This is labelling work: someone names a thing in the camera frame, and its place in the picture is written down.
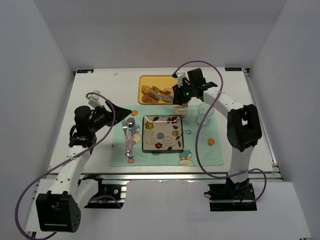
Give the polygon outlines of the metal serving tongs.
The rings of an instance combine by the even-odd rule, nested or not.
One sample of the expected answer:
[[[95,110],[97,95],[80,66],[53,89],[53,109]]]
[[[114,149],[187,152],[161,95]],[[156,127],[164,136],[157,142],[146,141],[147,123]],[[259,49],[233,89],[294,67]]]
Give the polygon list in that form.
[[[156,86],[153,86],[152,88],[156,92],[157,98],[161,98],[161,90]]]

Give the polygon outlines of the striped bread roll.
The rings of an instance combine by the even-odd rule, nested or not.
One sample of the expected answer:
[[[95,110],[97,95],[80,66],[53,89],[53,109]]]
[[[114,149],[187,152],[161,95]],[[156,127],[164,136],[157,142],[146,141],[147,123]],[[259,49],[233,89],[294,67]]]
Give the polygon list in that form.
[[[156,92],[155,92],[155,91],[153,90],[153,88],[150,87],[150,86],[143,85],[143,86],[141,87],[141,90],[142,90],[142,92],[143,92],[144,94],[149,95],[149,96],[151,96],[151,97],[154,98],[154,99],[157,99],[157,98],[158,98],[157,95],[156,95]]]

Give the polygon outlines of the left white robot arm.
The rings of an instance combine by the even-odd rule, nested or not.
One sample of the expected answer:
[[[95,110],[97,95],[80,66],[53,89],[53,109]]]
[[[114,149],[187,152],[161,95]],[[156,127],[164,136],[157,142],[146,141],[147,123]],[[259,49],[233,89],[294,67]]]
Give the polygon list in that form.
[[[96,145],[96,133],[105,126],[116,125],[131,113],[111,102],[106,106],[97,102],[75,109],[66,163],[47,193],[38,194],[35,201],[41,231],[74,233],[78,230],[82,208],[99,190],[96,180],[80,179]]]

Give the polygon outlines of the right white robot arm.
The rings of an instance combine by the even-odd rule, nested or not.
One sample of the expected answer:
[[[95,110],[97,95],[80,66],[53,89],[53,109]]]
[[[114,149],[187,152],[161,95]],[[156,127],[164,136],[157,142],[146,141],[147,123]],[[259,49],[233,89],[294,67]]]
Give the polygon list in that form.
[[[197,98],[217,110],[226,120],[226,137],[231,145],[231,162],[225,177],[229,191],[236,193],[249,185],[249,165],[252,152],[262,137],[257,107],[244,105],[226,95],[223,84],[207,82],[200,68],[184,72],[176,70],[172,77],[173,104],[187,104]]]

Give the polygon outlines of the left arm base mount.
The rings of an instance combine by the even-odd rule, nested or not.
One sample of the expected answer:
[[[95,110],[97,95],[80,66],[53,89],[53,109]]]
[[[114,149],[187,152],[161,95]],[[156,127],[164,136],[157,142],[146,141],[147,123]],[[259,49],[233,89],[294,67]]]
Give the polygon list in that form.
[[[87,174],[78,181],[93,180],[97,191],[85,205],[87,209],[120,209],[126,198],[127,183],[121,180],[108,180],[98,174]]]

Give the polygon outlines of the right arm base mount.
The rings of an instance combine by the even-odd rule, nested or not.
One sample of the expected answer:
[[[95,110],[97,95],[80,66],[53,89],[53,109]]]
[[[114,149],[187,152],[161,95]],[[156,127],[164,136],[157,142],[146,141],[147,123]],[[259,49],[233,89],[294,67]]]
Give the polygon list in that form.
[[[250,183],[246,189],[240,190],[235,195],[226,184],[209,184],[204,196],[209,199],[211,212],[254,212],[257,204],[250,203],[256,199],[253,185]]]

